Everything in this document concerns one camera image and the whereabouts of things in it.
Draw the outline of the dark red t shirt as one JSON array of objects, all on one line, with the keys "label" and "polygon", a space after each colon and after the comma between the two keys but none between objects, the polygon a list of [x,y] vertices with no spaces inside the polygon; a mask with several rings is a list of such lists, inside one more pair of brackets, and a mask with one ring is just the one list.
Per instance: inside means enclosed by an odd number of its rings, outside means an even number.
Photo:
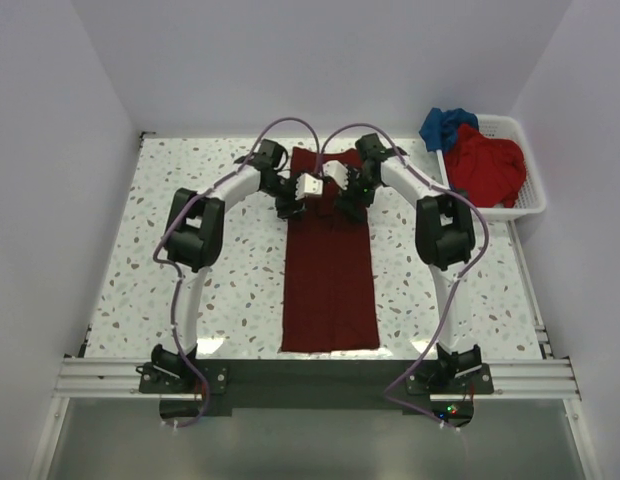
[{"label": "dark red t shirt", "polygon": [[335,201],[330,182],[287,225],[282,341],[285,353],[331,353],[380,347],[370,231]]}]

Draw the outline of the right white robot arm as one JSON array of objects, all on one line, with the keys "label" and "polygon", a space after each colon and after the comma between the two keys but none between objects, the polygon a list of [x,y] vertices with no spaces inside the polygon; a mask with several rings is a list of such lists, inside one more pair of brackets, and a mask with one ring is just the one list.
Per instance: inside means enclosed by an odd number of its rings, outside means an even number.
[{"label": "right white robot arm", "polygon": [[322,167],[322,173],[339,188],[335,206],[361,220],[376,190],[389,187],[414,208],[415,246],[429,268],[440,319],[432,339],[436,359],[425,367],[411,367],[409,374],[426,387],[459,392],[482,367],[467,293],[467,274],[487,250],[482,246],[478,254],[473,253],[474,210],[465,192],[451,191],[426,178],[399,149],[385,147],[378,135],[361,137],[355,147],[359,167],[346,167],[336,160]]}]

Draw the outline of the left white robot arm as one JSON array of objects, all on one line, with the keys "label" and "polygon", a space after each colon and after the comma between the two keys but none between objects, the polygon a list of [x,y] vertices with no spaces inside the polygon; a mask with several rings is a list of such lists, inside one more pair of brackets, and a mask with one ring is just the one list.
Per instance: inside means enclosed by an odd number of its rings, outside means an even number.
[{"label": "left white robot arm", "polygon": [[259,191],[276,199],[286,213],[298,215],[296,178],[282,174],[289,154],[284,146],[263,140],[236,161],[235,170],[202,192],[178,189],[173,197],[164,234],[153,260],[176,270],[170,303],[170,334],[175,352],[156,345],[150,361],[137,369],[141,391],[205,391],[203,372],[195,366],[197,316],[203,286],[223,247],[226,213]]}]

